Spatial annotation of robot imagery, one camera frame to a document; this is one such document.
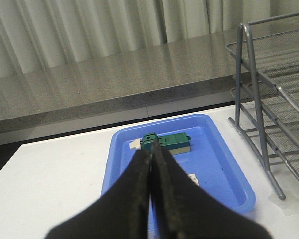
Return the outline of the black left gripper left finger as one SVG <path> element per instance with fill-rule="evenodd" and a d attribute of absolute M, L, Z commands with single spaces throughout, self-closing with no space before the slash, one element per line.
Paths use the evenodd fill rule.
<path fill-rule="evenodd" d="M 137 150 L 125 171 L 88 208 L 52 228 L 48 239 L 146 239 L 151 155 Z"/>

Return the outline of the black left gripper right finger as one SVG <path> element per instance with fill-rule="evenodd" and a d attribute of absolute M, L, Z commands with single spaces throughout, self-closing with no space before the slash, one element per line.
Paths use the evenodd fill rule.
<path fill-rule="evenodd" d="M 270 239 L 260 224 L 197 186 L 171 153 L 152 144 L 151 198 L 161 239 Z"/>

